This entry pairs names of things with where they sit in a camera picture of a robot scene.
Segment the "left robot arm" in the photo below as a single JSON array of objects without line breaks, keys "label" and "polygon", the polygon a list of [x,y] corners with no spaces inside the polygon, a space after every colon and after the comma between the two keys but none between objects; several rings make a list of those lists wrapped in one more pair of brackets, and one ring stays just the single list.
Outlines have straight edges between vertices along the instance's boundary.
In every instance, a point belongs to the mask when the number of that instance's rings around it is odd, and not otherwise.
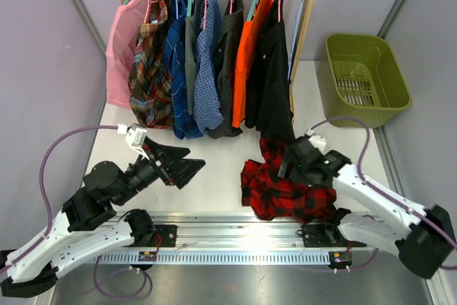
[{"label": "left robot arm", "polygon": [[127,170],[111,161],[98,163],[50,228],[19,249],[1,252],[1,267],[7,272],[1,282],[3,296],[38,296],[93,258],[118,247],[149,245],[156,227],[144,209],[130,211],[107,229],[102,226],[117,215],[115,206],[123,206],[155,181],[182,189],[206,164],[190,159],[188,148],[158,144],[143,131],[128,131],[125,140],[138,153]]}]

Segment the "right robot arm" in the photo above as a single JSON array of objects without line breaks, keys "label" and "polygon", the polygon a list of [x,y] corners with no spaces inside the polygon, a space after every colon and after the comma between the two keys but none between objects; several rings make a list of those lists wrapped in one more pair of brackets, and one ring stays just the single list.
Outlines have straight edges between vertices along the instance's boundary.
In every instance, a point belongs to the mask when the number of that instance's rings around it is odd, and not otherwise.
[{"label": "right robot arm", "polygon": [[449,213],[428,209],[365,176],[351,160],[331,150],[322,154],[302,136],[287,146],[278,177],[296,184],[333,189],[367,208],[375,219],[339,209],[324,227],[328,243],[357,241],[397,256],[413,274],[431,279],[456,248]]}]

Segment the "red black plaid shirt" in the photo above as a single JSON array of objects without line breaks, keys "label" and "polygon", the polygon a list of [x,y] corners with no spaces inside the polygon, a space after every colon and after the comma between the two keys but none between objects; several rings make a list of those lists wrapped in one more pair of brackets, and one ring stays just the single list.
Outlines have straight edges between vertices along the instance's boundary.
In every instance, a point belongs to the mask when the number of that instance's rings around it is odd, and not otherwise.
[{"label": "red black plaid shirt", "polygon": [[335,213],[334,189],[310,188],[278,177],[286,145],[260,139],[263,162],[249,159],[241,172],[241,204],[253,209],[258,218],[271,221],[291,217],[307,224],[326,221]]}]

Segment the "light blue wire hanger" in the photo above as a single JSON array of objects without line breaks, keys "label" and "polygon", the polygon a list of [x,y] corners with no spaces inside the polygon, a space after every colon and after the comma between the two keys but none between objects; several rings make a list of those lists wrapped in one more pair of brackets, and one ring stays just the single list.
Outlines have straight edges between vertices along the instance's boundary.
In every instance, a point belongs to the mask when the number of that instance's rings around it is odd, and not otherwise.
[{"label": "light blue wire hanger", "polygon": [[293,68],[293,63],[296,59],[297,55],[297,49],[298,49],[298,38],[299,38],[299,29],[301,27],[300,25],[300,18],[303,13],[303,8],[304,8],[304,1],[305,0],[299,0],[298,7],[296,9],[296,21],[295,21],[295,28],[294,28],[294,33],[293,33],[293,41],[292,41],[292,46],[291,46],[291,55],[288,63],[288,80],[291,81],[292,79],[292,68]]}]

